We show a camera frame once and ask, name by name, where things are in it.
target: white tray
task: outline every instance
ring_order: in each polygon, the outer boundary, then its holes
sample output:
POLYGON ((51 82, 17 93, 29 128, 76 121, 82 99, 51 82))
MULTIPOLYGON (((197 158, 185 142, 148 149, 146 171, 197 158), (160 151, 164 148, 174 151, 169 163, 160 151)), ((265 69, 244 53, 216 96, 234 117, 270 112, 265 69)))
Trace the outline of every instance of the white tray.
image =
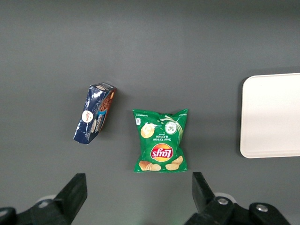
POLYGON ((240 151, 247 158, 300 156, 300 73, 244 82, 240 151))

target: blue snack package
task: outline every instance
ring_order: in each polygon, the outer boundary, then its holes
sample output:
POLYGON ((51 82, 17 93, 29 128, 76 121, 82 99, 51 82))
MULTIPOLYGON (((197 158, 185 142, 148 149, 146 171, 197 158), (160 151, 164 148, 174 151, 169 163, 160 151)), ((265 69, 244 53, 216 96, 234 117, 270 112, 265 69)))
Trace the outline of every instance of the blue snack package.
POLYGON ((73 139, 89 144, 101 131, 111 106, 116 87, 107 83, 91 85, 85 100, 83 113, 73 139))

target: plastic wrapper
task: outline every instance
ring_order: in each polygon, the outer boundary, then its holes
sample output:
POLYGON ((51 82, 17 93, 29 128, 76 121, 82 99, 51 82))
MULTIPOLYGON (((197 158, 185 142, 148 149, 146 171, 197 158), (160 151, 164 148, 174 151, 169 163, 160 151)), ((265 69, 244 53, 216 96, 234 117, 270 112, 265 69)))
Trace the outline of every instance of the plastic wrapper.
POLYGON ((89 144, 101 131, 116 88, 107 83, 91 85, 83 112, 75 131, 74 140, 89 144))
POLYGON ((187 163, 179 144, 188 109, 174 115, 134 109, 140 137, 141 156, 134 172, 176 173, 186 171, 187 163))

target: green chip bag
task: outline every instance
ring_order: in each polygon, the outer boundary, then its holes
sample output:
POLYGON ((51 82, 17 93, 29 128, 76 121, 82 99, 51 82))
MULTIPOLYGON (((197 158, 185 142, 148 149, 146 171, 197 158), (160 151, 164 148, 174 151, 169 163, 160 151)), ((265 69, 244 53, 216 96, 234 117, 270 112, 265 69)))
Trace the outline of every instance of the green chip bag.
POLYGON ((188 169, 182 149, 179 147, 187 113, 188 109, 174 115, 133 110, 142 153, 134 172, 177 173, 188 169))

